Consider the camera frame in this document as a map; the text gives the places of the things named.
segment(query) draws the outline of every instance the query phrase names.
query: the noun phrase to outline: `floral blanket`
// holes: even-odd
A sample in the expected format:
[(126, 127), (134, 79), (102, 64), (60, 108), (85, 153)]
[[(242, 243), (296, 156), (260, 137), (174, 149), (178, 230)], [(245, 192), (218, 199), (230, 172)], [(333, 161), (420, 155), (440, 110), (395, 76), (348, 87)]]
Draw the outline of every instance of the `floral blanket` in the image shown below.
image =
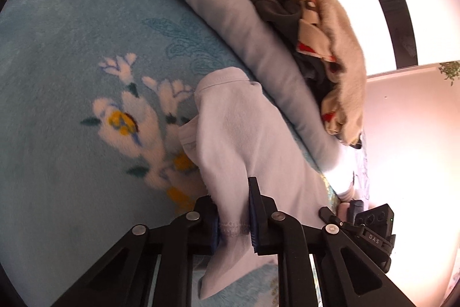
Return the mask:
[[(28, 306), (52, 304), (133, 225), (168, 224), (205, 194), (177, 132), (197, 83), (227, 66), (251, 77), (182, 0), (8, 0), (0, 262)], [(192, 305), (275, 306), (277, 268)]]

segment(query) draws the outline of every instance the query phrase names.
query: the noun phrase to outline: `bed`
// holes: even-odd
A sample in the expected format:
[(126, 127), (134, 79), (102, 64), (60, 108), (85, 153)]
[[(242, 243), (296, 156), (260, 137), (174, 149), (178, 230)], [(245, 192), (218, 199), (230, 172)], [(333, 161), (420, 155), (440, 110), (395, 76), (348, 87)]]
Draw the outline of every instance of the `bed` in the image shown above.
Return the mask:
[[(169, 144), (196, 115), (199, 80), (227, 66), (254, 79), (183, 0), (8, 0), (0, 14), (0, 262), (28, 306), (52, 304), (134, 224), (162, 226), (193, 207), (198, 171)], [(119, 108), (113, 124), (127, 124), (120, 135), (131, 123), (149, 129), (166, 156), (107, 135), (100, 118), (109, 105)], [(364, 150), (356, 160), (367, 184)], [(194, 272), (193, 306), (277, 305), (273, 264), (201, 301), (202, 274)]]

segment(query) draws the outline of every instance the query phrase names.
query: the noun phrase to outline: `folded clothes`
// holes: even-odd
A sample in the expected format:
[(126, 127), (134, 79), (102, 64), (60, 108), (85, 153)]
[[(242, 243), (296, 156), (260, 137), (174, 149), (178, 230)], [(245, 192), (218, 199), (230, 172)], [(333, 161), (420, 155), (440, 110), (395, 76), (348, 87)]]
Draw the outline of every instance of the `folded clothes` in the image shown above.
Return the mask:
[(327, 192), (279, 110), (242, 70), (208, 74), (195, 101), (199, 114), (179, 128), (179, 137), (218, 207), (222, 233), (201, 281), (202, 299), (272, 260), (257, 256), (251, 245), (248, 177), (257, 177), (261, 193), (280, 211), (316, 228), (323, 227), (318, 210), (327, 205)]
[(324, 131), (317, 103), (305, 84), (292, 54), (262, 21), (250, 0), (185, 0), (252, 71), (279, 109), (295, 126), (326, 179), (350, 184), (353, 165), (346, 149)]
[[(327, 79), (336, 84), (321, 101), (329, 134), (355, 145), (363, 127), (366, 69), (363, 52), (346, 12), (337, 0), (251, 0), (298, 54), (324, 63)], [(294, 58), (302, 69), (298, 55)]]

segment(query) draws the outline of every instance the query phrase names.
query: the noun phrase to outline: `silver screw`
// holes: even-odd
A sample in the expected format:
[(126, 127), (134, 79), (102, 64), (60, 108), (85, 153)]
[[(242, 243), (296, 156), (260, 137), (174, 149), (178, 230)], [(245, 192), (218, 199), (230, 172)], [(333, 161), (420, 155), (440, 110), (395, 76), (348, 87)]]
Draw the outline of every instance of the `silver screw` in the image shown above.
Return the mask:
[(327, 224), (326, 225), (326, 232), (329, 234), (337, 234), (339, 233), (340, 229), (337, 225), (335, 224)]
[(136, 225), (133, 228), (133, 234), (135, 236), (141, 236), (147, 231), (147, 228), (144, 225)]
[(196, 211), (190, 211), (189, 213), (185, 215), (185, 217), (187, 218), (187, 220), (195, 221), (200, 218), (200, 214)]
[(286, 215), (282, 212), (276, 211), (271, 214), (271, 218), (276, 221), (283, 221), (286, 219)]

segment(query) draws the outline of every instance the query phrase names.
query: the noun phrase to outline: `beige clothing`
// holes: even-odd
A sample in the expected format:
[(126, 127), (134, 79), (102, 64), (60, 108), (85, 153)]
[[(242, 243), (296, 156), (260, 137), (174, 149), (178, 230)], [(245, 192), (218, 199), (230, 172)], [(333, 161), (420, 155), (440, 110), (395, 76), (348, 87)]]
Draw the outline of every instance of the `beige clothing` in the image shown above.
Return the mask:
[(337, 0), (298, 1), (302, 17), (296, 49), (322, 59), (327, 77), (336, 83), (321, 103), (324, 127), (329, 134), (337, 134), (343, 143), (355, 144), (363, 127), (366, 84), (363, 52)]

